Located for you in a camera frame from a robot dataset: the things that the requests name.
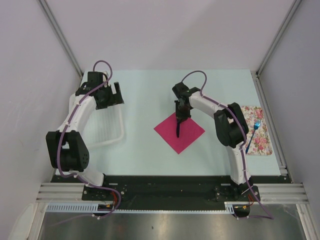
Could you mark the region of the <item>dark blue knife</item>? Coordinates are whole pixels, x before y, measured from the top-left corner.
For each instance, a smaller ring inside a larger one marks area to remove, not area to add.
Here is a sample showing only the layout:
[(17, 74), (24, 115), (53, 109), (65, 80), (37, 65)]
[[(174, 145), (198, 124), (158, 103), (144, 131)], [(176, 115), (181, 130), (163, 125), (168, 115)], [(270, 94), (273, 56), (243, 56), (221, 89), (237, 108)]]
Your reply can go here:
[(177, 123), (176, 123), (176, 137), (177, 138), (180, 137), (180, 125), (181, 125), (181, 121), (179, 119), (177, 119)]

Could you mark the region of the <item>pink paper napkin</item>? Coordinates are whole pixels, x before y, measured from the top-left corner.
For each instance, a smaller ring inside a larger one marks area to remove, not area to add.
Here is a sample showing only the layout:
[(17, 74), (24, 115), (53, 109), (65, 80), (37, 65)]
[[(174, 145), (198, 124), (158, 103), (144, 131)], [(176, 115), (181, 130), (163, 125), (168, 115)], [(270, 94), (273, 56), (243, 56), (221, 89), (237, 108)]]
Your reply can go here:
[(182, 153), (205, 133), (205, 130), (200, 125), (191, 118), (188, 118), (180, 124), (179, 137), (177, 137), (177, 120), (175, 112), (159, 123), (154, 130), (177, 154)]

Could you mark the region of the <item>blue metallic fork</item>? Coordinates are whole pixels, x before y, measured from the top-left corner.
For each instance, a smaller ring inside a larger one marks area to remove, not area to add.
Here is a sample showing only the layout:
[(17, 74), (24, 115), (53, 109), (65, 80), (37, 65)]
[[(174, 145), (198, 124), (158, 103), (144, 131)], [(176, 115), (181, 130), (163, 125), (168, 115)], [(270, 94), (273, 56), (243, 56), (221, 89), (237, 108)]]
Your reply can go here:
[(261, 126), (261, 120), (259, 119), (259, 120), (257, 120), (257, 121), (254, 123), (254, 125), (253, 125), (252, 136), (251, 136), (251, 138), (250, 138), (250, 140), (249, 140), (249, 142), (248, 142), (248, 145), (247, 145), (247, 147), (246, 147), (246, 150), (245, 150), (245, 153), (246, 153), (246, 154), (248, 153), (248, 151), (249, 151), (249, 149), (250, 149), (250, 146), (251, 146), (252, 140), (253, 140), (253, 138), (254, 138), (255, 132), (256, 132), (256, 130), (259, 129), (260, 126)]

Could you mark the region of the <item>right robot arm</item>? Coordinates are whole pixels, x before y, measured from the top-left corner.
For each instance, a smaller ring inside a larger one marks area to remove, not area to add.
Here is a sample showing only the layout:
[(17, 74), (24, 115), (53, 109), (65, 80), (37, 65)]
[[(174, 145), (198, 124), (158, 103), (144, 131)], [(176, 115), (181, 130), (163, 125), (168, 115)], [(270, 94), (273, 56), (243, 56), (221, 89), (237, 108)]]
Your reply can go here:
[(214, 120), (215, 132), (219, 142), (226, 147), (230, 178), (235, 185), (230, 188), (231, 196), (242, 201), (249, 194), (245, 183), (251, 175), (247, 170), (245, 146), (249, 128), (239, 104), (227, 106), (203, 95), (197, 87), (188, 88), (183, 82), (172, 88), (175, 100), (176, 136), (180, 137), (180, 125), (191, 118), (191, 110), (197, 109)]

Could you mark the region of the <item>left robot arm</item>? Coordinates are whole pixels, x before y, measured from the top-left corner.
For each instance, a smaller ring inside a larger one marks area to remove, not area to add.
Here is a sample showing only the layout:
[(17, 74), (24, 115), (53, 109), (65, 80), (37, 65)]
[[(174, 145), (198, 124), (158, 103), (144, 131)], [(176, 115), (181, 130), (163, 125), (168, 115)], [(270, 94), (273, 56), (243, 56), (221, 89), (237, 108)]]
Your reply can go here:
[(93, 194), (100, 200), (110, 196), (111, 188), (103, 183), (103, 173), (90, 169), (90, 153), (82, 133), (94, 112), (124, 103), (120, 84), (111, 86), (110, 78), (106, 72), (89, 71), (87, 80), (70, 96), (64, 122), (45, 136), (51, 166), (63, 178), (73, 177), (94, 186)]

